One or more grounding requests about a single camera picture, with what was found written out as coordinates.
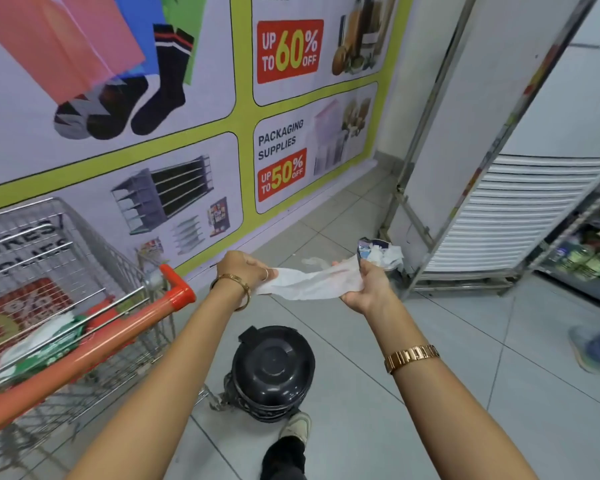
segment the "person's left hand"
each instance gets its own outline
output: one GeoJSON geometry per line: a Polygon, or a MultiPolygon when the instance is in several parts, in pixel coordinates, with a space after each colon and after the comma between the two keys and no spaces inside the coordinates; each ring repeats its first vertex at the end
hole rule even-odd
{"type": "Polygon", "coordinates": [[[243,279],[251,289],[277,277],[278,270],[270,268],[242,251],[227,251],[217,264],[217,275],[234,274],[243,279]]]}

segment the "wall poster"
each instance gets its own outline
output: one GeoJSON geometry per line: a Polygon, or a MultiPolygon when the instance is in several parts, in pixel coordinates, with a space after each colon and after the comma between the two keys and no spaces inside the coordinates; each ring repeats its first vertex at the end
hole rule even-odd
{"type": "Polygon", "coordinates": [[[0,209],[188,273],[371,156],[411,3],[0,0],[0,209]]]}

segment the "trash can lid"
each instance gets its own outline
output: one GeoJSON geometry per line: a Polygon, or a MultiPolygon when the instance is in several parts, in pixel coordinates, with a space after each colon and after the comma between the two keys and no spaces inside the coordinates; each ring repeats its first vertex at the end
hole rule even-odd
{"type": "Polygon", "coordinates": [[[233,379],[241,395],[257,405],[287,408],[302,401],[311,386],[315,358],[297,330],[249,327],[233,356],[233,379]]]}

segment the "forearm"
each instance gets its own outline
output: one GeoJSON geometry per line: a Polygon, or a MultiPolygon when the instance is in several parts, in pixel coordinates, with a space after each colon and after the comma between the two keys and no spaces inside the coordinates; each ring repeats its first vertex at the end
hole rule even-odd
{"type": "Polygon", "coordinates": [[[139,389],[91,444],[70,480],[163,478],[243,290],[221,280],[139,389]]]}
{"type": "MultiPolygon", "coordinates": [[[[395,295],[370,315],[385,356],[429,343],[395,295]]],[[[511,439],[441,359],[408,363],[393,377],[440,478],[537,478],[511,439]]]]}

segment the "blurred shoe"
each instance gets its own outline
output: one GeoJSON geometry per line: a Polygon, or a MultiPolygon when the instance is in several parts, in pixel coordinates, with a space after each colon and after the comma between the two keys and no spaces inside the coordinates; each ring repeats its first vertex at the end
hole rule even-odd
{"type": "Polygon", "coordinates": [[[285,436],[295,436],[306,446],[310,431],[311,418],[307,413],[300,412],[289,418],[287,425],[280,431],[280,438],[284,438],[285,436]]]}
{"type": "Polygon", "coordinates": [[[592,374],[600,372],[600,362],[595,361],[587,354],[587,344],[593,338],[591,333],[588,333],[584,327],[575,326],[571,327],[568,332],[569,343],[573,349],[573,353],[576,356],[578,365],[585,371],[592,374]]]}

